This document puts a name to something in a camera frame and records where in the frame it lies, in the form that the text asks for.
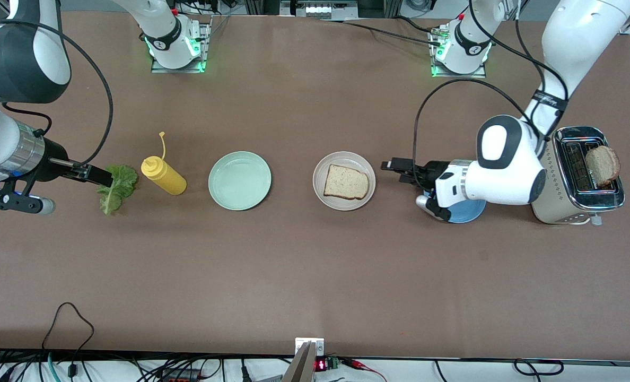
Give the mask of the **green lettuce leaf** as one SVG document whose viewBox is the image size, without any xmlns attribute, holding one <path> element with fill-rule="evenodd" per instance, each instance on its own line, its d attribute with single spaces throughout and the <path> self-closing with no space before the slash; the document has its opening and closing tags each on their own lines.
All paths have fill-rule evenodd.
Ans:
<svg viewBox="0 0 630 382">
<path fill-rule="evenodd" d="M 97 193 L 101 196 L 100 208 L 104 215 L 111 215 L 121 208 L 123 201 L 135 191 L 138 173 L 128 165 L 111 164 L 106 170 L 112 176 L 111 186 L 100 186 Z"/>
</svg>

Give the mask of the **toasted bread slice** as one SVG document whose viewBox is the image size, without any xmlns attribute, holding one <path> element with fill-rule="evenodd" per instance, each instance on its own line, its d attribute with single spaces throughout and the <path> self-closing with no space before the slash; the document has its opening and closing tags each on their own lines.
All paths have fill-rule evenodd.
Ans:
<svg viewBox="0 0 630 382">
<path fill-rule="evenodd" d="M 611 147 L 602 145 L 589 150 L 585 161 L 597 188 L 606 188 L 619 177 L 620 160 Z"/>
<path fill-rule="evenodd" d="M 362 200 L 368 196 L 368 193 L 367 174 L 353 168 L 330 164 L 323 191 L 324 196 Z"/>
</svg>

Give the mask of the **red clip lead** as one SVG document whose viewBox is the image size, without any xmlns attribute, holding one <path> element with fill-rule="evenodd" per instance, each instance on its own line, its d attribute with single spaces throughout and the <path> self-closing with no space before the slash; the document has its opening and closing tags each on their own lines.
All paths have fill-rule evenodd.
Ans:
<svg viewBox="0 0 630 382">
<path fill-rule="evenodd" d="M 343 365 L 347 367 L 354 368 L 354 370 L 371 372 L 373 374 L 376 374 L 378 375 L 378 377 L 380 377 L 383 380 L 383 382 L 388 382 L 388 380 L 383 374 L 374 370 L 373 368 L 368 367 L 364 363 L 359 362 L 358 360 L 354 360 L 352 358 L 346 358 L 346 357 L 339 357 L 339 362 L 341 362 Z"/>
</svg>

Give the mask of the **blue plate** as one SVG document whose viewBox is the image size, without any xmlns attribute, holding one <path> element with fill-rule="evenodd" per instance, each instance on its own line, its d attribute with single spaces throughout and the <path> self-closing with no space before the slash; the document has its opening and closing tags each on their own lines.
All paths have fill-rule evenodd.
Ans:
<svg viewBox="0 0 630 382">
<path fill-rule="evenodd" d="M 426 196 L 434 196 L 438 203 L 438 194 L 436 193 L 435 188 L 430 190 L 423 190 L 423 194 L 426 194 Z M 485 211 L 486 205 L 487 201 L 483 199 L 464 198 L 458 203 L 447 207 L 448 210 L 452 213 L 451 220 L 448 223 L 471 222 L 482 215 L 483 211 Z"/>
</svg>

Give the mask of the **beige plate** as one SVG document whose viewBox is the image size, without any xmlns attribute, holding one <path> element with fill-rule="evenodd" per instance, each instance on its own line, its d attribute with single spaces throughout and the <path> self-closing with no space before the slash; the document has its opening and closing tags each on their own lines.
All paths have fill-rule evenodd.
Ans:
<svg viewBox="0 0 630 382">
<path fill-rule="evenodd" d="M 337 197 L 324 196 L 325 181 L 330 164 L 353 168 L 367 174 L 369 177 L 368 196 L 362 200 L 346 200 Z M 333 210 L 353 211 L 366 205 L 366 203 L 372 199 L 372 196 L 375 193 L 376 176 L 372 166 L 368 163 L 368 161 L 366 161 L 366 159 L 361 157 L 361 155 L 347 151 L 339 151 L 327 155 L 324 159 L 318 162 L 313 172 L 312 183 L 317 197 L 326 206 L 329 206 Z"/>
</svg>

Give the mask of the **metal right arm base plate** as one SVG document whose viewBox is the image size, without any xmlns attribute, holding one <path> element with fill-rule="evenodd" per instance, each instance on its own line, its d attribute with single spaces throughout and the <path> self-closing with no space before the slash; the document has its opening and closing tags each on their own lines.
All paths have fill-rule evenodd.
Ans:
<svg viewBox="0 0 630 382">
<path fill-rule="evenodd" d="M 169 50 L 159 51 L 148 43 L 152 56 L 153 73 L 203 73 L 206 71 L 212 22 L 199 22 L 186 15 L 177 15 L 181 22 L 181 36 Z"/>
</svg>

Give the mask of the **yellow mustard squeeze bottle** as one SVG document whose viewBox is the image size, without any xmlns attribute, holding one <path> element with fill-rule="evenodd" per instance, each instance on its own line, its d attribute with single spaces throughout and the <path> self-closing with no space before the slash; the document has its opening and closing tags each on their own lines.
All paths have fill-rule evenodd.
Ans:
<svg viewBox="0 0 630 382">
<path fill-rule="evenodd" d="M 141 163 L 143 176 L 164 189 L 169 194 L 179 195 L 187 189 L 187 181 L 184 177 L 173 169 L 166 161 L 167 146 L 165 145 L 165 132 L 159 132 L 162 143 L 161 155 L 150 155 Z"/>
</svg>

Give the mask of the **beige chrome toaster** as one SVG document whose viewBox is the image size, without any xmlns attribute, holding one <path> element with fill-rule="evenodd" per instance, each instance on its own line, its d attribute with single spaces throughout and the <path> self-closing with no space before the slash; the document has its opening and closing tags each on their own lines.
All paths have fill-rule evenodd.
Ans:
<svg viewBox="0 0 630 382">
<path fill-rule="evenodd" d="M 538 220 L 601 225 L 601 213 L 623 205 L 625 191 L 620 177 L 606 188 L 597 188 L 587 167 L 587 152 L 602 145 L 610 147 L 601 130 L 591 126 L 563 127 L 552 133 L 542 158 L 545 186 L 531 203 Z"/>
</svg>

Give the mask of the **device with white lights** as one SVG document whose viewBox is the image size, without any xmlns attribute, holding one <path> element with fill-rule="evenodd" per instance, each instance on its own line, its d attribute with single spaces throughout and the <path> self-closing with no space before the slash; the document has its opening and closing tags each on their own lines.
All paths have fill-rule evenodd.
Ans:
<svg viewBox="0 0 630 382">
<path fill-rule="evenodd" d="M 280 0 L 278 15 L 320 20 L 358 19 L 357 0 Z"/>
</svg>

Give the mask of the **pale green plate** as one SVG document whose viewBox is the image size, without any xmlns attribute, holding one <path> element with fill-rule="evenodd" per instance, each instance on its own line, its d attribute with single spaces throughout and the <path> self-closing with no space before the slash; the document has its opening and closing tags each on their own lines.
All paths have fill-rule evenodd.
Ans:
<svg viewBox="0 0 630 382">
<path fill-rule="evenodd" d="M 216 162 L 208 177 L 213 201 L 226 210 L 245 211 L 259 205 L 272 186 L 272 170 L 259 155 L 237 151 Z"/>
</svg>

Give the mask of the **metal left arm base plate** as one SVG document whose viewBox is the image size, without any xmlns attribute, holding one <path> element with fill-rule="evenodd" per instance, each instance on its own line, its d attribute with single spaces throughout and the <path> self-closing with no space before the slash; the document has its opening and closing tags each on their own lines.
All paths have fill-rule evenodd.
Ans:
<svg viewBox="0 0 630 382">
<path fill-rule="evenodd" d="M 454 28 L 449 24 L 442 24 L 431 29 L 427 34 L 430 42 L 431 73 L 433 77 L 476 78 L 486 77 L 485 62 L 492 47 L 490 42 L 484 46 L 473 46 L 474 54 L 466 54 L 463 47 L 451 40 Z"/>
</svg>

